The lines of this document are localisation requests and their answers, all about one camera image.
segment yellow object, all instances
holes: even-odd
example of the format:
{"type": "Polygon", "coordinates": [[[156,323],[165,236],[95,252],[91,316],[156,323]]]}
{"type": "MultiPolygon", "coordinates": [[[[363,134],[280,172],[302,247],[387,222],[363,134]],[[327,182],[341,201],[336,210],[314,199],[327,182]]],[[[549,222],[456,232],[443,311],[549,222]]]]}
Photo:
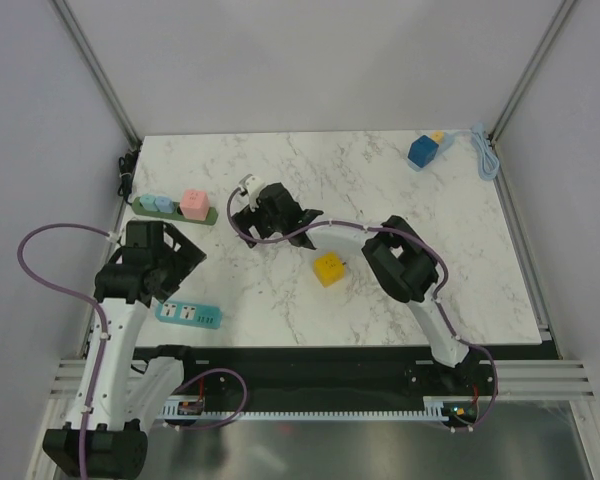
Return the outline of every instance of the yellow object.
{"type": "Polygon", "coordinates": [[[313,262],[313,273],[316,274],[323,287],[328,287],[344,277],[345,268],[338,256],[329,252],[316,258],[313,262]]]}
{"type": "Polygon", "coordinates": [[[434,142],[436,142],[438,145],[440,144],[440,142],[442,142],[442,139],[444,138],[444,132],[441,132],[440,130],[438,130],[437,132],[433,132],[431,134],[431,140],[433,140],[434,142]]]}

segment gray floor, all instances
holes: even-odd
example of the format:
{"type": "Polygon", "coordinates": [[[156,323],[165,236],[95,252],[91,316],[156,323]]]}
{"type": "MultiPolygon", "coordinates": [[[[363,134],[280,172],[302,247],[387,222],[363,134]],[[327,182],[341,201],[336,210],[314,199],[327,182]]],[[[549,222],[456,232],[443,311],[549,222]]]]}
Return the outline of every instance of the gray floor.
{"type": "Polygon", "coordinates": [[[586,480],[568,408],[498,404],[455,434],[414,423],[243,421],[152,431],[142,480],[586,480]]]}

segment light blue cable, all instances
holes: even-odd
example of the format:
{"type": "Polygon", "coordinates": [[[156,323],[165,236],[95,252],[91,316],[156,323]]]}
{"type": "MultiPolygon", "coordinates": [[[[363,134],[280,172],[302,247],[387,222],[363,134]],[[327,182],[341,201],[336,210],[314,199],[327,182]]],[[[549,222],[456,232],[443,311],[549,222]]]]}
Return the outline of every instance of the light blue cable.
{"type": "Polygon", "coordinates": [[[485,181],[493,180],[498,175],[500,169],[500,160],[496,157],[496,154],[491,150],[489,140],[484,134],[484,125],[482,123],[476,123],[471,127],[471,131],[460,130],[455,133],[444,134],[444,139],[438,148],[436,155],[444,153],[452,144],[455,137],[461,133],[471,135],[471,145],[476,149],[478,154],[478,175],[485,181]]]}

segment marble tabletop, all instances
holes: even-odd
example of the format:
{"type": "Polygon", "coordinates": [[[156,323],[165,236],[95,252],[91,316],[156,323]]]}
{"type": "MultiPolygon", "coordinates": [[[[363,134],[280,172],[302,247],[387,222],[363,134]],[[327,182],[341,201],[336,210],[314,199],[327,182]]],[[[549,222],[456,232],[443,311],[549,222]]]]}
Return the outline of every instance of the marble tabletop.
{"type": "MultiPolygon", "coordinates": [[[[378,224],[407,219],[442,255],[451,279],[441,297],[457,329],[482,344],[540,343],[492,182],[478,177],[476,153],[460,135],[421,172],[405,161],[423,132],[325,132],[146,137],[134,193],[179,200],[206,190],[220,218],[213,227],[176,226],[208,258],[174,299],[216,305],[218,330],[172,325],[149,315],[138,346],[426,345],[406,305],[388,297],[362,256],[343,256],[345,278],[323,288],[312,271],[325,252],[288,243],[249,249],[229,226],[230,192],[249,173],[282,182],[302,208],[378,224]]],[[[233,211],[244,205],[236,201],[233,211]]],[[[130,207],[123,225],[136,215],[130,207]]]]}

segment pink block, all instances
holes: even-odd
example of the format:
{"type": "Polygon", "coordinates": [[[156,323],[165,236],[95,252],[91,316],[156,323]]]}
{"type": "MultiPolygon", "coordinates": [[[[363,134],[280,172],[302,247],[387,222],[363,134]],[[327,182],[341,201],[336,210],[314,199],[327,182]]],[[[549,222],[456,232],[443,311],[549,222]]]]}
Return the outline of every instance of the pink block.
{"type": "Polygon", "coordinates": [[[189,220],[205,220],[209,213],[209,197],[202,190],[187,190],[182,195],[180,210],[189,220]]]}

